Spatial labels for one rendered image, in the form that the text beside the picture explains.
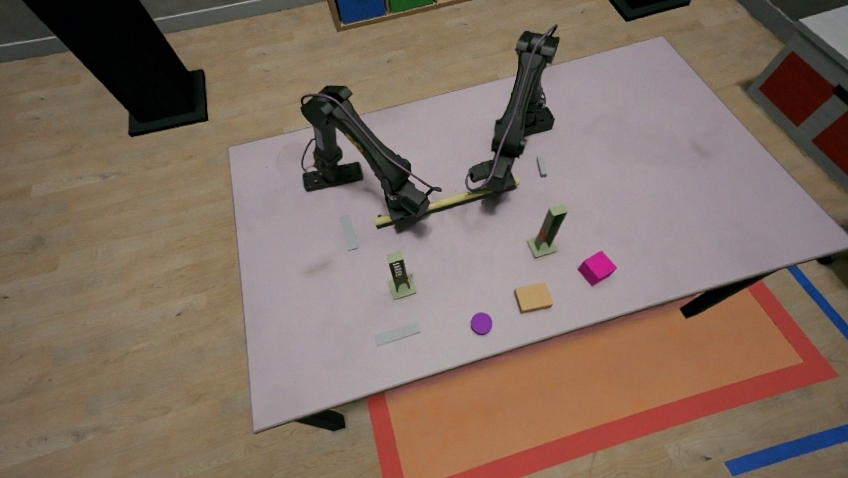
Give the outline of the magenta cube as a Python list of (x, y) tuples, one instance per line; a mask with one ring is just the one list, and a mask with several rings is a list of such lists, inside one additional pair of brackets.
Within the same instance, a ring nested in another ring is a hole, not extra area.
[(593, 287), (604, 279), (608, 278), (617, 267), (612, 261), (600, 251), (588, 259), (584, 260), (578, 271)]

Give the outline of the tan rectangular block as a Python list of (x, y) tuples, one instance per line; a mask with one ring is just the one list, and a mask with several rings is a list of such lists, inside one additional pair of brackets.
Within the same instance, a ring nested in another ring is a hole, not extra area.
[(514, 296), (520, 314), (551, 308), (553, 305), (546, 283), (515, 288)]

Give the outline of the purple short cylinder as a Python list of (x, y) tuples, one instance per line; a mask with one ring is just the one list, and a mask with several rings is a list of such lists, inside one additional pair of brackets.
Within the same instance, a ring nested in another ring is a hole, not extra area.
[(477, 335), (486, 335), (491, 331), (492, 319), (483, 312), (476, 313), (471, 319), (471, 329)]

